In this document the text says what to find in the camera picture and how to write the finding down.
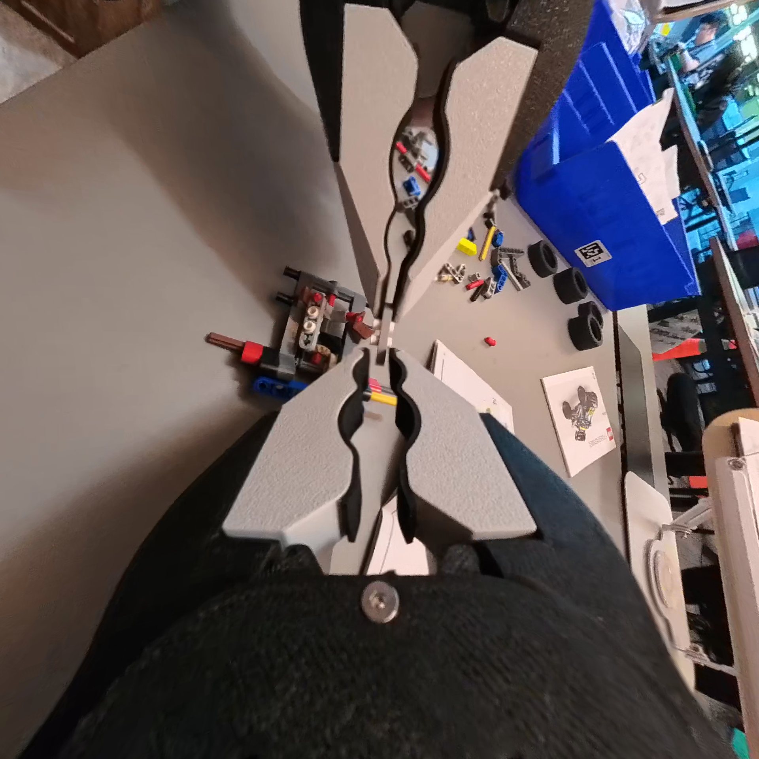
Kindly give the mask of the white metal bracket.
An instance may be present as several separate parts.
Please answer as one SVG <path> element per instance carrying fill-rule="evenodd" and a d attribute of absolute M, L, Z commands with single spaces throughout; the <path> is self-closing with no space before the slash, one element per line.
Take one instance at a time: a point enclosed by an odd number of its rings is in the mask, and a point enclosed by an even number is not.
<path fill-rule="evenodd" d="M 710 474 L 719 564 L 750 757 L 758 753 L 758 542 L 752 470 L 722 457 Z"/>

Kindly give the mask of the pile of loose lego pieces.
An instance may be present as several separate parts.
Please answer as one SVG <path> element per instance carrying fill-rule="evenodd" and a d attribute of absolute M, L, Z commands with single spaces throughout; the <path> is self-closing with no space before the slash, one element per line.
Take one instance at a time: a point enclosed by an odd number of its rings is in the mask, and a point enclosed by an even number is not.
<path fill-rule="evenodd" d="M 398 280 L 397 319 L 421 299 L 461 240 L 465 256 L 478 255 L 469 229 L 492 198 L 493 176 L 510 130 L 504 118 L 479 125 L 466 115 L 458 121 L 448 115 L 446 126 L 432 184 L 416 208 L 414 248 Z"/>

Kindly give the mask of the partly built lego car chassis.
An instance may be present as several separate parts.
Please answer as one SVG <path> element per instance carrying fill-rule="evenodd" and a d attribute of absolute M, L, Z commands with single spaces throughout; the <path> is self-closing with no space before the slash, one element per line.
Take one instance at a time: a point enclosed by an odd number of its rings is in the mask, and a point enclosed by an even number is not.
<path fill-rule="evenodd" d="M 295 286 L 291 293 L 276 293 L 276 301 L 289 309 L 278 346 L 215 332 L 204 337 L 207 344 L 225 349 L 241 365 L 254 369 L 253 393 L 280 403 L 292 400 L 355 347 L 379 337 L 379 324 L 370 320 L 363 294 L 289 266 L 283 275 Z"/>

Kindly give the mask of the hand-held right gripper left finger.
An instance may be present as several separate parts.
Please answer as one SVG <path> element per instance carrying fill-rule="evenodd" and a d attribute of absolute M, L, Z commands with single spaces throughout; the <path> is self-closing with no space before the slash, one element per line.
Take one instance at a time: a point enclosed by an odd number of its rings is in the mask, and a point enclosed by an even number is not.
<path fill-rule="evenodd" d="M 306 546 L 356 544 L 363 509 L 365 350 L 355 349 L 281 407 L 223 522 L 226 536 Z"/>

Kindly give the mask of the blue plastic bin with tag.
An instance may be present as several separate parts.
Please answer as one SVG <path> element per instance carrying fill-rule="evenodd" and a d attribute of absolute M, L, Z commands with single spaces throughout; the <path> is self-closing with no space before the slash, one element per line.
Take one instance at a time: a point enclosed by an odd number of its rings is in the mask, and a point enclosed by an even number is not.
<path fill-rule="evenodd" d="M 517 202 L 608 310 L 700 295 L 682 218 L 660 223 L 615 143 L 558 155 L 552 131 L 531 142 Z"/>

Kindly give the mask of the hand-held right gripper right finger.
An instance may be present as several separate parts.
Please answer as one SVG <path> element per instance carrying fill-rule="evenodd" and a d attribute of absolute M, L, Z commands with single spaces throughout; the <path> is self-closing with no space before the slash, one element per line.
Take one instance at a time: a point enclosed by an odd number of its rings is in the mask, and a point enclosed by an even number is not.
<path fill-rule="evenodd" d="M 439 570 L 453 546 L 536 535 L 536 522 L 491 437 L 492 418 L 406 351 L 392 349 L 395 425 L 402 437 L 397 514 Z"/>

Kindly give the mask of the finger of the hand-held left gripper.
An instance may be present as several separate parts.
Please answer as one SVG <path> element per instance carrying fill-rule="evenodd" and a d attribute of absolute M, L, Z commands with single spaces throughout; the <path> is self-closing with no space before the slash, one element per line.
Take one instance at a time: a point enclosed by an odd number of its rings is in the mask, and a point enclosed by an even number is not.
<path fill-rule="evenodd" d="M 441 85 L 439 156 L 432 184 L 414 212 L 412 252 L 402 250 L 399 212 L 392 213 L 385 232 L 385 307 L 395 323 L 422 298 L 492 196 L 537 56 L 535 48 L 499 36 L 454 66 Z"/>
<path fill-rule="evenodd" d="M 412 159 L 398 148 L 411 108 L 418 59 L 390 10 L 345 5 L 338 189 L 366 301 L 376 318 L 396 320 L 406 255 L 391 224 L 404 202 Z"/>

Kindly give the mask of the small lego leaflet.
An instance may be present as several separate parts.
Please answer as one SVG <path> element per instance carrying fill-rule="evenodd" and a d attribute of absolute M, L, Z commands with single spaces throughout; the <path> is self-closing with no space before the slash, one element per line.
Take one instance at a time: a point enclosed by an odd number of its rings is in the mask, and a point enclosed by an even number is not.
<path fill-rule="evenodd" d="M 544 377 L 544 397 L 570 478 L 616 449 L 593 366 Z"/>

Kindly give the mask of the open lego instruction booklet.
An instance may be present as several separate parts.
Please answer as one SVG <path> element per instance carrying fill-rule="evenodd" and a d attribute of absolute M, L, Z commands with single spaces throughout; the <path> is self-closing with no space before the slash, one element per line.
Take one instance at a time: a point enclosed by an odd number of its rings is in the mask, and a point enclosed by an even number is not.
<path fill-rule="evenodd" d="M 439 340 L 432 347 L 430 370 L 478 413 L 490 414 L 509 432 L 515 432 L 512 406 Z M 435 571 L 435 559 L 430 550 L 419 539 L 406 542 L 398 517 L 397 490 L 394 489 L 376 518 L 362 572 L 367 576 L 421 576 Z"/>

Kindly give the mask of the white flat base plate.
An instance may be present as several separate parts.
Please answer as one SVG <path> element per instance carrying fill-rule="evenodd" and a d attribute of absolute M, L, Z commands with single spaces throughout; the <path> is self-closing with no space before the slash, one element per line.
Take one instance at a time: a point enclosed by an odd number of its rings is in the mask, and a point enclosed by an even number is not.
<path fill-rule="evenodd" d="M 695 665 L 688 658 L 691 636 L 682 573 L 678 536 L 672 523 L 669 500 L 637 474 L 624 479 L 629 563 L 655 621 L 688 688 L 695 689 Z"/>

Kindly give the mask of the thin grey lego liftarm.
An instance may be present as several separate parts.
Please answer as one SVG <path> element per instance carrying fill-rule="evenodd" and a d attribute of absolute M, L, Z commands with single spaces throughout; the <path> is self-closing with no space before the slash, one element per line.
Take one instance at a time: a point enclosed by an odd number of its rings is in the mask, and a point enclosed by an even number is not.
<path fill-rule="evenodd" d="M 393 345 L 395 329 L 394 308 L 391 303 L 383 304 L 374 315 L 373 333 L 369 338 L 370 351 L 376 366 L 385 366 L 389 349 Z"/>

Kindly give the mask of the white paper sheet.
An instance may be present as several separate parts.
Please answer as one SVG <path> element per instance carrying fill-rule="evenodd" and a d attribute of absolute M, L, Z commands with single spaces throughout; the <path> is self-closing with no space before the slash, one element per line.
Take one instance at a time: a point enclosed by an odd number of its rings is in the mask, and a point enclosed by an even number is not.
<path fill-rule="evenodd" d="M 610 138 L 661 225 L 678 216 L 675 200 L 680 195 L 678 147 L 662 149 L 660 144 L 673 95 L 672 88 L 666 89 L 659 100 L 636 113 Z"/>

